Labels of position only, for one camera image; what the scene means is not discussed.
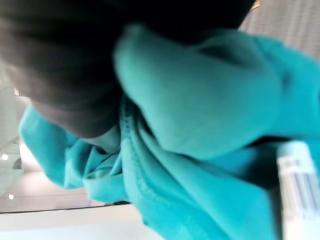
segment white wall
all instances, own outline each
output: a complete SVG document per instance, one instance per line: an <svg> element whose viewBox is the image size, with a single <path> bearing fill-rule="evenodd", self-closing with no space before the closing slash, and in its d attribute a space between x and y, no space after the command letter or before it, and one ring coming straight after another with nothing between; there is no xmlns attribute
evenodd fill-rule
<svg viewBox="0 0 320 240"><path fill-rule="evenodd" d="M84 188L65 190L48 180L43 172L27 172L0 197L0 213L30 212L102 206L90 201Z"/></svg>
<svg viewBox="0 0 320 240"><path fill-rule="evenodd" d="M0 214L3 240L161 240L132 205Z"/></svg>

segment dark object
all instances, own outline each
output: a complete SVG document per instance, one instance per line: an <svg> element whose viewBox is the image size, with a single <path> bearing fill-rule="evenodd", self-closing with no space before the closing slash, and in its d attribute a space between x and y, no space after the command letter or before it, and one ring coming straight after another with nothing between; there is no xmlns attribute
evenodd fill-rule
<svg viewBox="0 0 320 240"><path fill-rule="evenodd" d="M51 122L93 138L118 121L114 45L128 23L191 43L237 28L254 0L0 0L0 57L19 92Z"/></svg>

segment white label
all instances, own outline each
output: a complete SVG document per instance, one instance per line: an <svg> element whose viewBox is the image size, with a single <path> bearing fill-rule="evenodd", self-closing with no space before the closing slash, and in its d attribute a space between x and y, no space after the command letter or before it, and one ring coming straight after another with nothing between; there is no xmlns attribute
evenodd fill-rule
<svg viewBox="0 0 320 240"><path fill-rule="evenodd" d="M320 218L320 188L311 159L286 156L278 159L285 220Z"/></svg>

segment turquoise fabric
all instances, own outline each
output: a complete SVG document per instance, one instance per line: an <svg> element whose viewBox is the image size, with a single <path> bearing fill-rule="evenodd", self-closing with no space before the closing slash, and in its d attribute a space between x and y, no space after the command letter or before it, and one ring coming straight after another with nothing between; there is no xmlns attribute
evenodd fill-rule
<svg viewBox="0 0 320 240"><path fill-rule="evenodd" d="M101 152L34 108L21 135L47 176L132 202L168 240L279 240L276 150L306 141L320 167L320 67L280 42L208 31L193 46L130 27L114 53L121 148Z"/></svg>

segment ceiling light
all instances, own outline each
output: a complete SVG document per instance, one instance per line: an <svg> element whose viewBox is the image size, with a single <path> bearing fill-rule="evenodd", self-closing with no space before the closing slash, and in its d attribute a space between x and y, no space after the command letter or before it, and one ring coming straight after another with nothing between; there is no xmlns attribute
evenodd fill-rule
<svg viewBox="0 0 320 240"><path fill-rule="evenodd" d="M9 156L7 154L2 154L1 159L7 161Z"/></svg>

